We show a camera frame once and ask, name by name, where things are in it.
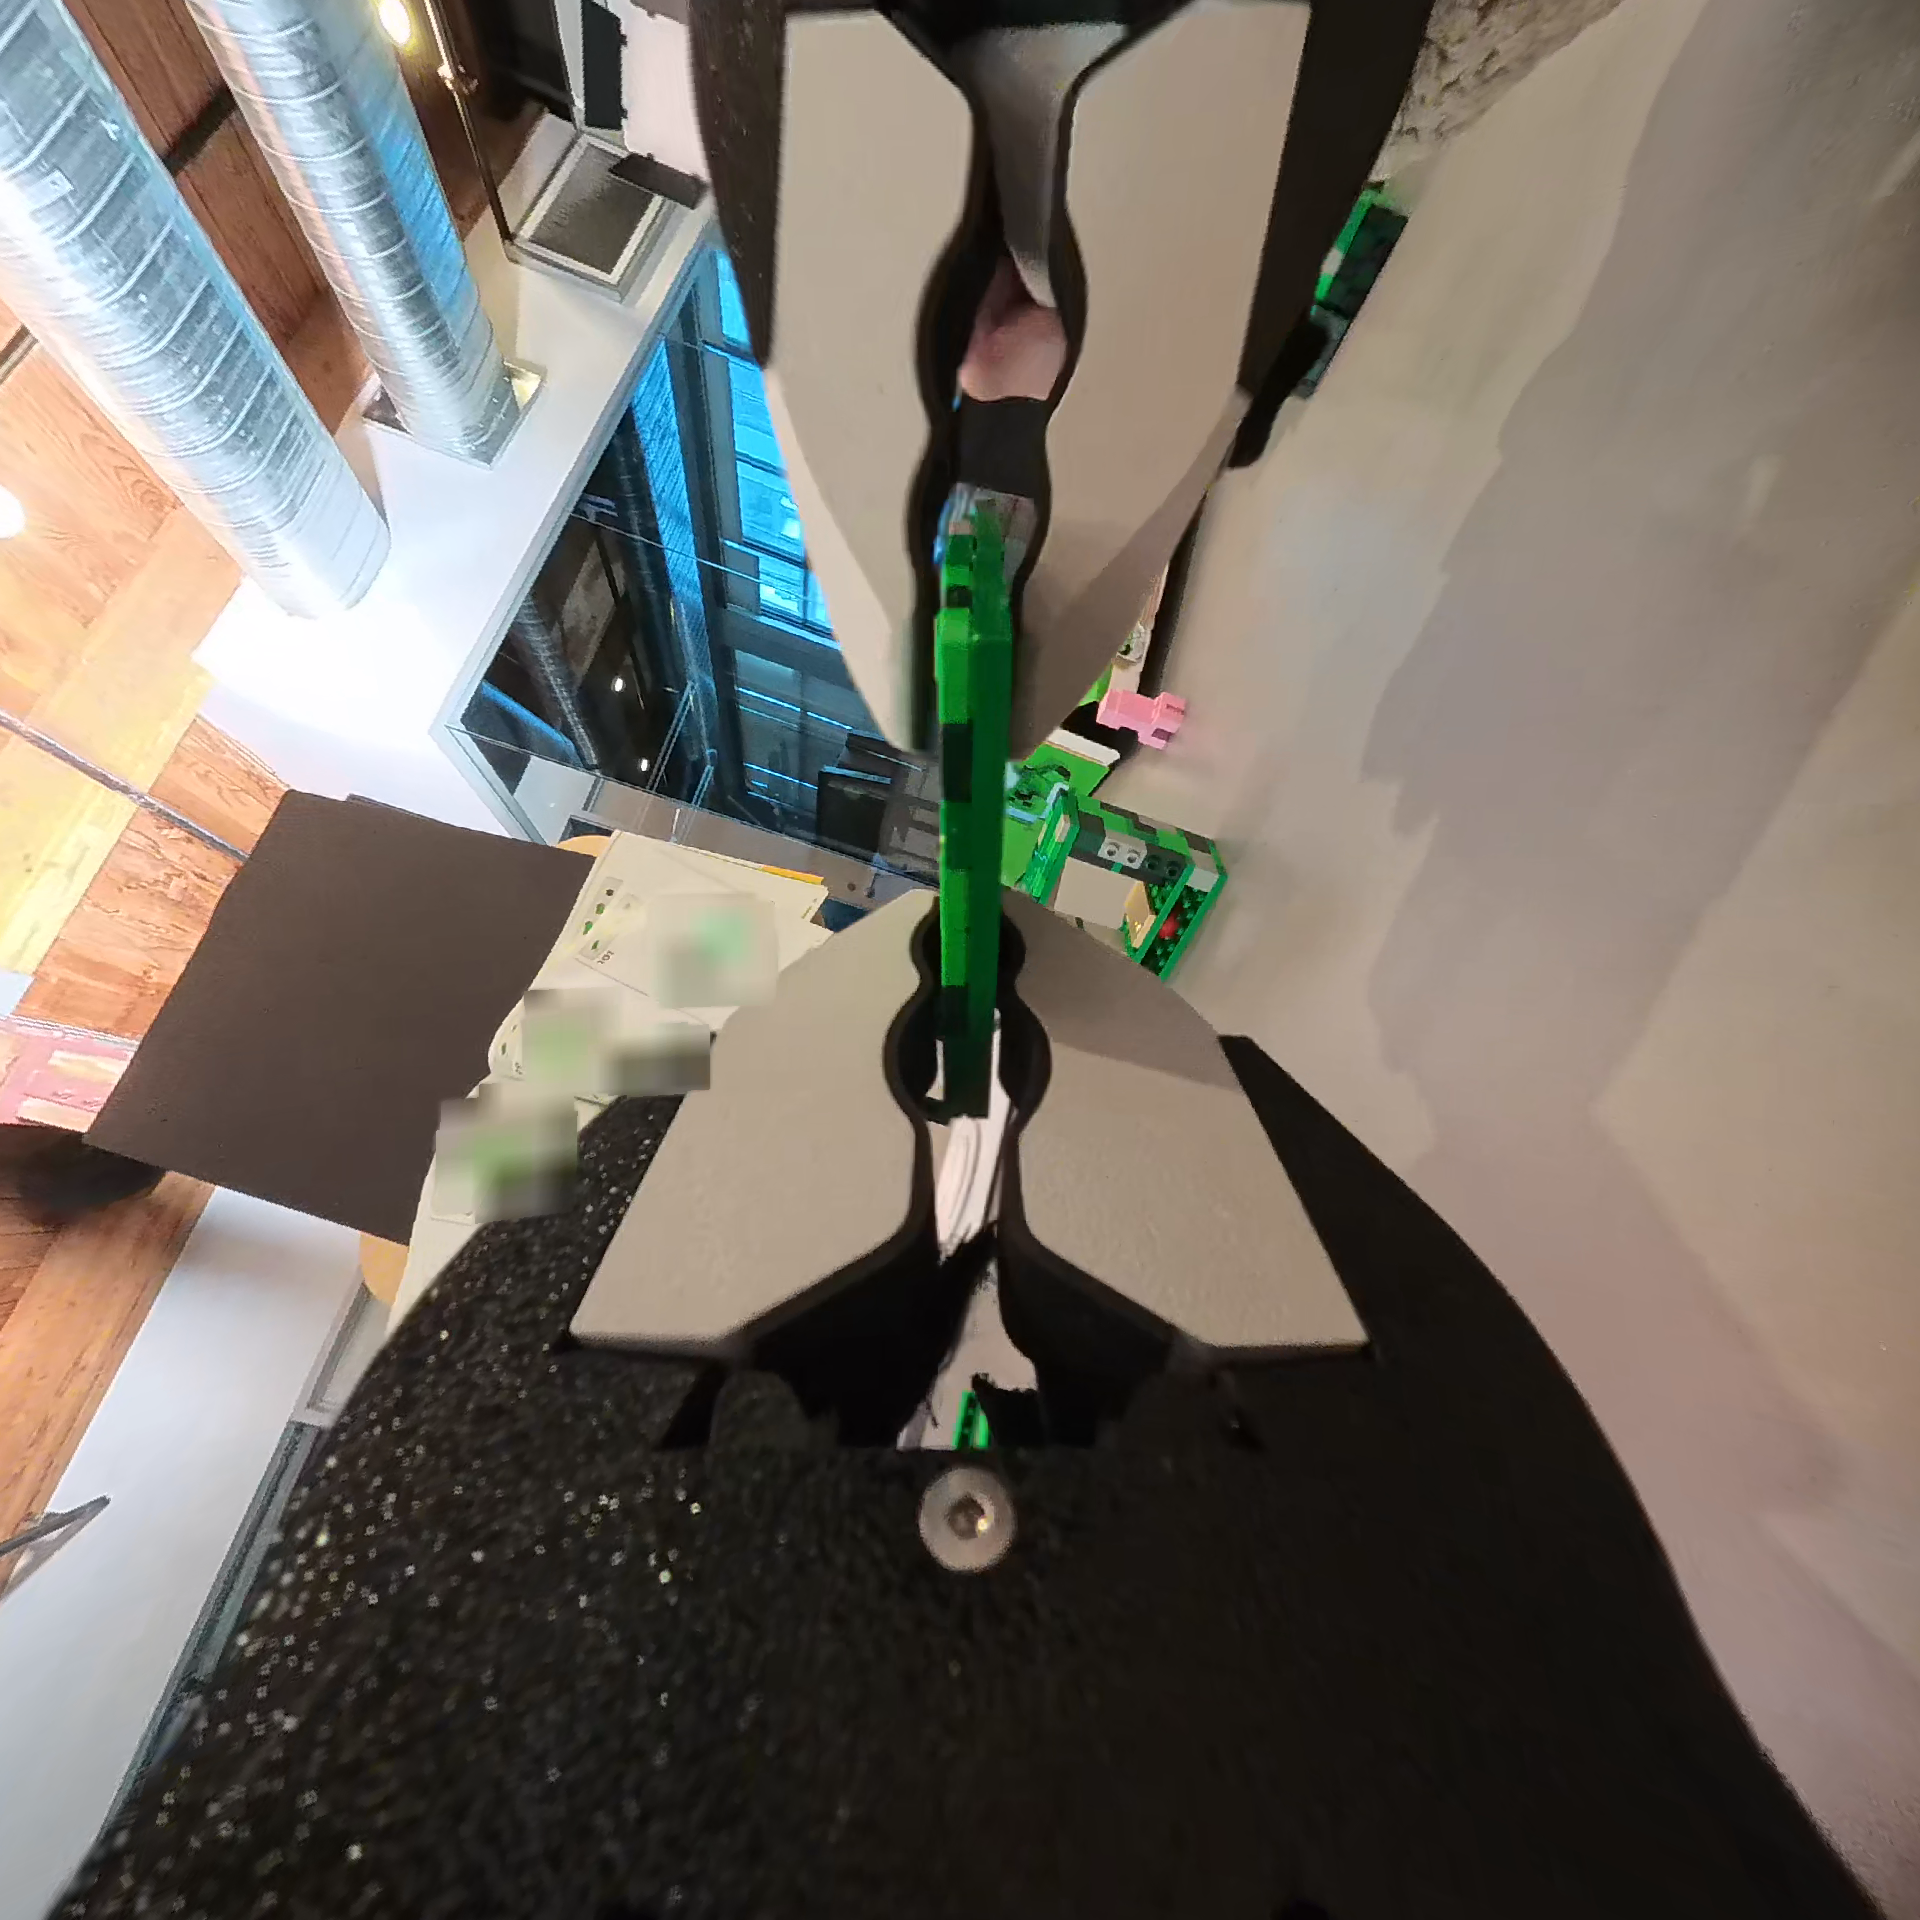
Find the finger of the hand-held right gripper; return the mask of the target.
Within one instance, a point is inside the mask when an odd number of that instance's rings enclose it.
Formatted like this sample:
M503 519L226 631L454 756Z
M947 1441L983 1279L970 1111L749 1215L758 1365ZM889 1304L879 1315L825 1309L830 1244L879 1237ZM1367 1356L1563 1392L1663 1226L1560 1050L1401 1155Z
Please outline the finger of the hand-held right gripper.
M882 11L782 24L765 388L806 563L877 731L925 752L943 312L983 210L983 121Z
M1017 752L1130 635L1251 408L1241 361L1308 24L1306 3L1188 3L1069 89L1049 270L1070 365L1020 576Z

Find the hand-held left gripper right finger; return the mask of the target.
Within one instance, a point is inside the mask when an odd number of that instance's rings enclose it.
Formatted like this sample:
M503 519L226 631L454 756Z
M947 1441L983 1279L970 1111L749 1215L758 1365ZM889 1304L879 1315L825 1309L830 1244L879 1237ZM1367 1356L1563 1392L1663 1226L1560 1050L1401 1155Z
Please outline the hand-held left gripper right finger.
M1212 1024L1009 893L1020 1068L1001 1211L1011 1332L1050 1365L1354 1353L1369 1334Z

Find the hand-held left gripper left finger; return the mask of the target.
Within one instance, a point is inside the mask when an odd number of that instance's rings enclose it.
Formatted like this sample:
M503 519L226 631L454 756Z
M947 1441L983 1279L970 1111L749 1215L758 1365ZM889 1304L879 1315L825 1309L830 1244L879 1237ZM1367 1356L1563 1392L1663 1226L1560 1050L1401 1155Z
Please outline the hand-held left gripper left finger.
M732 1013L584 1291L587 1348L742 1359L932 1221L930 1139L893 1037L934 896L833 931Z

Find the green lego plate assembly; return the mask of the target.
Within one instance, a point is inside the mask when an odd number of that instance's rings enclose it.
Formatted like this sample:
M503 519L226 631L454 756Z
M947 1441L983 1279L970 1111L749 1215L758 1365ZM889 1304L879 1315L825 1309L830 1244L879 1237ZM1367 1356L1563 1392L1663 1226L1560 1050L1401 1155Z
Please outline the green lego plate assembly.
M944 1121L986 1118L997 1085L1002 840L1018 616L1018 499L963 487L938 556L932 685L938 724L938 1091Z

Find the person's right forearm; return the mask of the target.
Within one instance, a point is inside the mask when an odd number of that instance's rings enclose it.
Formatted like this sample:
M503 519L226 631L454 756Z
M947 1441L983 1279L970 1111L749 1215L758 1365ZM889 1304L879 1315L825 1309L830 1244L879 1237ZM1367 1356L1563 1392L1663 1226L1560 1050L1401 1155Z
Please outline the person's right forearm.
M1379 156L1393 175L1481 121L1619 1L1437 1Z

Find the large green pixelated lego build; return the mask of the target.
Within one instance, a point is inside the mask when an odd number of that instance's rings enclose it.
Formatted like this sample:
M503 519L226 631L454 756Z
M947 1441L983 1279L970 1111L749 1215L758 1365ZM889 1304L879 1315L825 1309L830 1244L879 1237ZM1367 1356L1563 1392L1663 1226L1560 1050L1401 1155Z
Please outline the large green pixelated lego build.
M1408 213L1391 198L1384 183L1371 182L1362 188L1315 288L1310 317L1323 343L1300 382L1300 396L1313 396L1327 378L1406 226Z

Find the small green lego build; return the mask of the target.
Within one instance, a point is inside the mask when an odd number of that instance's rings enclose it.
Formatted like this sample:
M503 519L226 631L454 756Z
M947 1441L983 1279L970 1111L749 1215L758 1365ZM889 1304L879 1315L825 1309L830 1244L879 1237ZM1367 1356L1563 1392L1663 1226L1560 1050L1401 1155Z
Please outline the small green lego build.
M1007 799L1002 885L1173 982L1228 887L1212 840L1020 777Z

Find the lego instruction booklet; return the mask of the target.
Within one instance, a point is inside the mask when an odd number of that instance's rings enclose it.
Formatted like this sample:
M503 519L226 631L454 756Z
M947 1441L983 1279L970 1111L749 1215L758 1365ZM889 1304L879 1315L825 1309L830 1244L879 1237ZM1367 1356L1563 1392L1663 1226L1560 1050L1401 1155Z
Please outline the lego instruction booklet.
M781 972L826 942L826 900L817 874L613 833L479 1081L443 1105L416 1260L564 1209L580 1137L620 1100L707 1091L726 1024L771 1001Z

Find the person's right hand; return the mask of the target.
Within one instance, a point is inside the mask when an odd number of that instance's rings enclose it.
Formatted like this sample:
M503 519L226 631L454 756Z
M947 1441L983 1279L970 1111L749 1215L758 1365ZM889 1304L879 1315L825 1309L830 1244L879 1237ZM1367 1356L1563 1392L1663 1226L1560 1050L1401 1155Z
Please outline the person's right hand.
M1067 367L1060 312L1035 298L1018 272L997 275L980 299L959 369L959 392L978 404L1046 402Z

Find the ceiling vent panel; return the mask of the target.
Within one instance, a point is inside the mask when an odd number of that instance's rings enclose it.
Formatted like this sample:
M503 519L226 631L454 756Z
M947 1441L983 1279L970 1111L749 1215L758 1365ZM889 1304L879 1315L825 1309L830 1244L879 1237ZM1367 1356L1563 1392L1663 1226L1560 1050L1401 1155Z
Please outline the ceiling vent panel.
M624 299L664 238L708 202L708 183L656 156L574 131L512 226L515 255Z

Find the glass partition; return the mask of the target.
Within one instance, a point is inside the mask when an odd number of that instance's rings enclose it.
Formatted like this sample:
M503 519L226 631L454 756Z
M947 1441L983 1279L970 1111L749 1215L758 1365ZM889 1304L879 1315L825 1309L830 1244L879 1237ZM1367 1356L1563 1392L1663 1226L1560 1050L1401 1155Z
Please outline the glass partition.
M932 880L932 764L853 685L719 242L451 730L541 844L661 799Z

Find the black flat panel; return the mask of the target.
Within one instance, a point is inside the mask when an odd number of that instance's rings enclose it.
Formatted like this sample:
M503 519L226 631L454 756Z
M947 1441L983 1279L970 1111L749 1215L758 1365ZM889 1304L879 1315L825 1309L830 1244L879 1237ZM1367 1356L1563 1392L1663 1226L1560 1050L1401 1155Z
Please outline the black flat panel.
M590 870L583 852L286 791L87 1139L407 1239L443 1105L486 1076Z

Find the silver ventilation duct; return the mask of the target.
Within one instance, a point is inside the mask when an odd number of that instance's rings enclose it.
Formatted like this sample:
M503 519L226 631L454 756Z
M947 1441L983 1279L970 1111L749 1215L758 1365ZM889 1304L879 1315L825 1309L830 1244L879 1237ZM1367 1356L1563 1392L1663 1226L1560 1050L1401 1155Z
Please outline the silver ventilation duct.
M4 299L286 613L357 606L388 523L67 3L2 6Z
M492 465L520 404L379 6L189 9L399 426Z

